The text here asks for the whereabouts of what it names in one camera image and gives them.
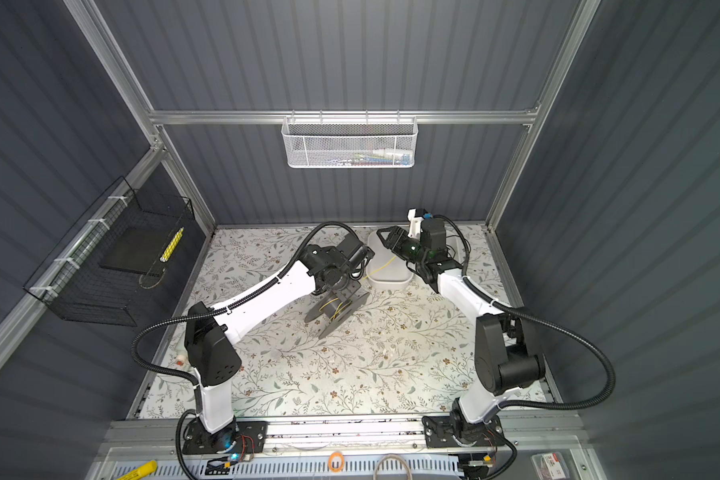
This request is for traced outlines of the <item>dark grey cable spool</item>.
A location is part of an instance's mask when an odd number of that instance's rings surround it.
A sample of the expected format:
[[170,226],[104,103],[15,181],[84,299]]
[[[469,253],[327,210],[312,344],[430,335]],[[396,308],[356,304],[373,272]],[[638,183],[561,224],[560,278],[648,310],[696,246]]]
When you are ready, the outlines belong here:
[[306,314],[304,322],[317,323],[320,321],[324,329],[319,334],[319,339],[324,339],[341,327],[358,309],[365,305],[370,292],[360,288],[351,296],[343,292],[336,294],[331,292],[325,298],[320,299]]

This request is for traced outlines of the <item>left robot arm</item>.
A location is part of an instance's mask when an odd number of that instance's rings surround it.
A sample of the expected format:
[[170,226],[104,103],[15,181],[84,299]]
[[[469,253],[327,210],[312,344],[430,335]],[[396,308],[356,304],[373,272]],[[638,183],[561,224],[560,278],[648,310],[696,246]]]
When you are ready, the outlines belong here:
[[[288,262],[276,273],[245,292],[208,308],[155,323],[139,332],[130,347],[134,362],[161,375],[191,383],[195,417],[205,432],[217,434],[235,423],[231,405],[232,378],[242,367],[235,345],[268,317],[312,294],[360,287],[359,275],[375,256],[348,225],[327,221],[309,232]],[[139,344],[151,332],[184,323],[189,372],[154,364],[139,353]]]

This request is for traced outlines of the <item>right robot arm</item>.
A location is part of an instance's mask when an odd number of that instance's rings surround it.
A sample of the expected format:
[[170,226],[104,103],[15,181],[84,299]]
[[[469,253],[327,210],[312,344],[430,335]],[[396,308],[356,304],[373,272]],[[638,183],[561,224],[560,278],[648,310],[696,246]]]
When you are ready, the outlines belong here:
[[[491,297],[467,275],[471,244],[461,230],[455,234],[462,243],[462,259],[456,259],[448,247],[446,230],[455,228],[455,222],[424,210],[413,210],[411,214],[408,228],[392,226],[378,230],[379,241],[475,325],[473,360],[477,379],[454,401],[449,416],[423,418],[426,430],[462,446],[476,444],[483,437],[498,442],[495,419],[505,408],[581,410],[601,404],[612,395],[616,372],[601,349],[570,329]],[[524,388],[546,375],[544,353],[536,332],[539,327],[564,335],[593,354],[606,375],[598,393],[563,403],[520,399]]]

